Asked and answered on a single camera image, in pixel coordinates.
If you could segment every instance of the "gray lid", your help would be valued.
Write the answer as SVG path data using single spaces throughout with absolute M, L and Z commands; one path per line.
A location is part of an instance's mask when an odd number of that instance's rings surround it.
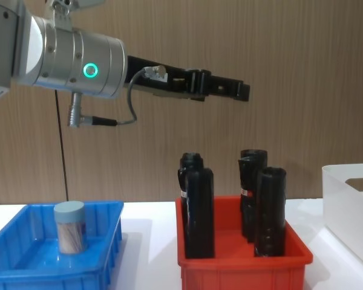
M 61 224 L 85 222 L 85 204 L 82 201 L 65 201 L 54 206 L 55 221 Z

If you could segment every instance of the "red plastic tray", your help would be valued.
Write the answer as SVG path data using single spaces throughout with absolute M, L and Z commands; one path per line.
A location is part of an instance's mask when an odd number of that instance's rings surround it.
M 305 265 L 313 256 L 286 223 L 285 256 L 254 257 L 241 233 L 239 196 L 216 197 L 215 258 L 186 259 L 182 202 L 176 200 L 177 258 L 183 290 L 302 290 Z

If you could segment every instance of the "black cylindrical container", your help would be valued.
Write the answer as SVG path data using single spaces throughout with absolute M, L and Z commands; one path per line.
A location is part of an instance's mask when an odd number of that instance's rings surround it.
M 177 170 L 177 177 L 180 185 L 181 211 L 183 214 L 183 228 L 187 223 L 187 193 L 186 193 L 186 173 L 189 170 L 199 170 L 203 168 L 203 159 L 199 153 L 184 153 L 180 158 L 180 168 Z
M 185 231 L 188 259 L 213 258 L 214 175 L 209 168 L 189 170 L 186 174 L 188 221 Z
M 249 243 L 254 243 L 257 178 L 258 173 L 267 166 L 267 151 L 242 150 L 238 163 L 241 176 L 242 235 Z
M 283 256 L 285 249 L 286 171 L 267 167 L 258 175 L 255 255 Z

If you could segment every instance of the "jar with gray lid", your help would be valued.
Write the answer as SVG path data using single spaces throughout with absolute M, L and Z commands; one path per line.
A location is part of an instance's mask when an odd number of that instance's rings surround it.
M 66 201 L 55 205 L 59 251 L 62 254 L 78 254 L 86 249 L 85 204 Z

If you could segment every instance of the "table surface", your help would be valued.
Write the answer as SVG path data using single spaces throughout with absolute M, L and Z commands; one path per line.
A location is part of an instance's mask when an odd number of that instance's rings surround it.
M 23 205 L 0 205 L 0 229 Z M 363 290 L 363 263 L 322 221 L 322 199 L 286 202 L 286 219 L 313 253 L 305 290 Z M 174 202 L 126 203 L 122 246 L 110 289 L 180 290 Z

